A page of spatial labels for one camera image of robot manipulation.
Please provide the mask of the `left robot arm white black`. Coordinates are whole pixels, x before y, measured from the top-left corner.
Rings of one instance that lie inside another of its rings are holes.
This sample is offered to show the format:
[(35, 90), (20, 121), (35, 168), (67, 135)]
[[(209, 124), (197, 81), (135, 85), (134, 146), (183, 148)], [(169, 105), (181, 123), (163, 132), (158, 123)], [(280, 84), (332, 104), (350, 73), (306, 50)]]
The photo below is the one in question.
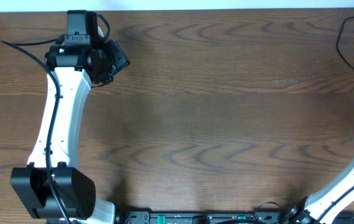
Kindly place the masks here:
[(79, 170), (83, 109), (93, 88), (110, 84), (130, 61), (98, 22), (101, 14), (67, 13), (67, 32), (50, 41), (39, 65), (47, 74), (47, 98), (36, 144), (11, 185), (32, 218), (48, 223), (121, 223), (114, 203), (96, 196), (95, 183)]

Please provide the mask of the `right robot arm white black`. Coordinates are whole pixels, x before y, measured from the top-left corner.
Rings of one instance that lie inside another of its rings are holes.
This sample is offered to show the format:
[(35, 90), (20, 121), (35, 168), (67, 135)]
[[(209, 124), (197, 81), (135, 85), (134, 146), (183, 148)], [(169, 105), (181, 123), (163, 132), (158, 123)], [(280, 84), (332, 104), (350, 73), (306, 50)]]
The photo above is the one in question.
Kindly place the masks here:
[(281, 223), (332, 223), (354, 201), (354, 159), (322, 190), (304, 198)]

